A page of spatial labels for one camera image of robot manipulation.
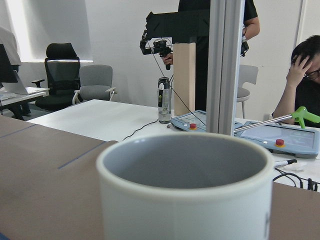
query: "chair headrest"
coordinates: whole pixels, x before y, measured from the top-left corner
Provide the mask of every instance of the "chair headrest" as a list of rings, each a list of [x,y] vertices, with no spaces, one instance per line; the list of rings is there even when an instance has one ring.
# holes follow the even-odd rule
[[[77,54],[70,42],[50,43],[46,48],[46,56],[50,59],[73,59]]]

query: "white mug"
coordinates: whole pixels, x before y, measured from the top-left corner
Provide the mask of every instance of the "white mug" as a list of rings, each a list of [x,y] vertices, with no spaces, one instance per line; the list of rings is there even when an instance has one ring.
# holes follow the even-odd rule
[[[273,157],[214,133],[125,140],[97,159],[106,240],[267,240]]]

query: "pen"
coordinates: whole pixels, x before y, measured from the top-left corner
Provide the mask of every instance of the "pen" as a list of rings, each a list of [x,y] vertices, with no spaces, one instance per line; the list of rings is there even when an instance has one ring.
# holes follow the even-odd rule
[[[286,160],[286,161],[276,161],[273,165],[273,167],[279,167],[279,166],[286,166],[289,164],[293,164],[293,163],[297,163],[298,161],[296,159],[290,159],[290,160]]]

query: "green handle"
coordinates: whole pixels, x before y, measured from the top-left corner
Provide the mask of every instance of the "green handle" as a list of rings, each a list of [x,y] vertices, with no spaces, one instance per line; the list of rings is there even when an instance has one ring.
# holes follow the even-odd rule
[[[320,123],[320,116],[308,112],[305,106],[299,107],[295,112],[291,113],[291,115],[294,121],[300,124],[302,129],[306,127],[304,119],[313,123]]]

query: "metal rod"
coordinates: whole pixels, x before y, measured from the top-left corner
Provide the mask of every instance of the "metal rod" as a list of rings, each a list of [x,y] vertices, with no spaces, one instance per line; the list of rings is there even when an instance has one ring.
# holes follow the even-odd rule
[[[242,127],[239,127],[237,129],[235,129],[233,131],[233,133],[236,134],[236,133],[244,131],[244,130],[252,129],[252,128],[255,128],[255,127],[259,127],[259,126],[264,126],[264,125],[267,125],[267,124],[273,124],[273,123],[281,122],[281,121],[284,121],[284,120],[287,120],[287,119],[292,119],[292,115],[288,114],[288,115],[276,117],[276,118],[273,118],[273,119],[270,119],[270,120],[267,120],[267,121],[261,121],[261,122],[255,123],[255,124],[250,124],[248,126],[242,126]]]

